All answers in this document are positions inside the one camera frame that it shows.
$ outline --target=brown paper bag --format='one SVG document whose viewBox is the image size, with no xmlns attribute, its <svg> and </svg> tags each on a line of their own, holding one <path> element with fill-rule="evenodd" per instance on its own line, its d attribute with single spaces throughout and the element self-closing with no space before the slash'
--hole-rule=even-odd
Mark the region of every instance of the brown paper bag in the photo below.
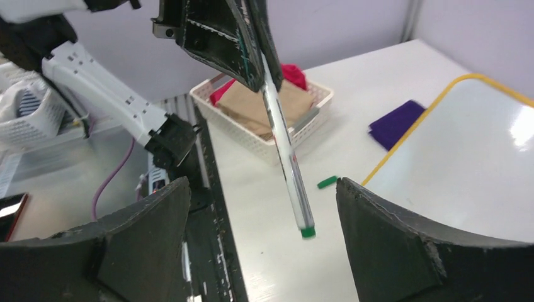
<svg viewBox="0 0 534 302">
<path fill-rule="evenodd" d="M 303 117 L 314 102 L 313 96 L 286 80 L 282 82 L 278 95 L 287 127 L 293 126 Z M 272 138 L 261 92 L 254 93 L 241 83 L 235 82 L 217 102 L 217 107 L 264 140 Z"/>
</svg>

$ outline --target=table surface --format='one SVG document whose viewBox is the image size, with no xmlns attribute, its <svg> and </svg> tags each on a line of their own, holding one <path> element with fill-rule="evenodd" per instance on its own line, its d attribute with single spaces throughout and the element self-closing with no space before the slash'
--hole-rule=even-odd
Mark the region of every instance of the table surface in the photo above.
<svg viewBox="0 0 534 302">
<path fill-rule="evenodd" d="M 334 90 L 331 116 L 297 148 L 317 237 L 302 240 L 281 168 L 270 167 L 210 127 L 250 301 L 357 301 L 330 176 L 362 182 L 386 151 L 368 125 L 409 99 L 424 106 L 468 70 L 424 42 L 305 71 Z"/>
<path fill-rule="evenodd" d="M 357 301 L 335 186 L 318 190 L 315 185 L 332 175 L 364 180 L 386 154 L 367 135 L 368 125 L 408 99 L 429 105 L 468 71 L 416 40 L 305 73 L 335 91 L 329 121 L 297 148 L 315 239 L 300 237 L 280 167 L 264 164 L 210 127 L 249 300 L 254 302 Z M 13 239 L 45 238 L 89 222 L 91 197 L 122 158 L 129 139 L 125 131 L 109 130 L 88 143 L 24 154 L 8 195 L 30 191 L 31 207 L 26 207 Z M 136 146 L 104 191 L 100 216 L 133 202 L 146 167 L 146 152 Z"/>
</svg>

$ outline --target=whiteboard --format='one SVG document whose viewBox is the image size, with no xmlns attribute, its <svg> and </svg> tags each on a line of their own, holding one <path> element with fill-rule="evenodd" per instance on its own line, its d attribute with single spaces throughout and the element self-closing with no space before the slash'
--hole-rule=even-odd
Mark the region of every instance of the whiteboard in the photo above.
<svg viewBox="0 0 534 302">
<path fill-rule="evenodd" d="M 481 75 L 465 76 L 364 185 L 451 227 L 534 242 L 532 101 Z"/>
</svg>

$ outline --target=red object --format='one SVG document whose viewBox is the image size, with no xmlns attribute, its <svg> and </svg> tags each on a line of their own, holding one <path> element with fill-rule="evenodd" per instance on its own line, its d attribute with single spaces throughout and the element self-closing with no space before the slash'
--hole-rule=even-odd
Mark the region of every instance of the red object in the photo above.
<svg viewBox="0 0 534 302">
<path fill-rule="evenodd" d="M 15 226 L 17 224 L 18 218 L 20 218 L 20 215 L 22 213 L 22 209 L 24 208 L 24 205 L 26 205 L 26 201 L 28 200 L 28 194 L 23 193 L 16 196 L 3 198 L 2 201 L 5 203 L 10 204 L 11 206 L 17 206 L 16 211 L 14 213 L 10 213 L 8 216 L 2 216 L 1 218 L 3 220 L 11 220 L 11 224 L 9 226 L 8 232 L 5 234 L 4 238 L 0 238 L 0 242 L 8 242 L 9 239 L 11 239 L 11 235 L 13 234 L 13 231 L 15 229 Z"/>
<path fill-rule="evenodd" d="M 284 78 L 293 85 L 301 88 L 304 91 L 308 90 L 308 85 L 306 83 L 306 76 L 300 70 L 299 67 L 293 64 L 282 64 L 282 73 L 284 75 Z M 222 98 L 222 95 L 226 92 L 226 90 L 230 89 L 230 86 L 235 82 L 236 80 L 233 79 L 230 82 L 224 84 L 221 88 L 216 90 L 212 95 L 210 96 L 210 101 L 212 105 L 216 105 L 220 98 Z"/>
</svg>

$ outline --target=purple cloth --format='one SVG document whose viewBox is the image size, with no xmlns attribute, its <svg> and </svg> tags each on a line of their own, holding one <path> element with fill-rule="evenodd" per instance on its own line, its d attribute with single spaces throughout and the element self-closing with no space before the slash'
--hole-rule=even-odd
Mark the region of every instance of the purple cloth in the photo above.
<svg viewBox="0 0 534 302">
<path fill-rule="evenodd" d="M 410 100 L 371 123 L 369 134 L 386 150 L 391 150 L 424 112 L 425 108 Z"/>
</svg>

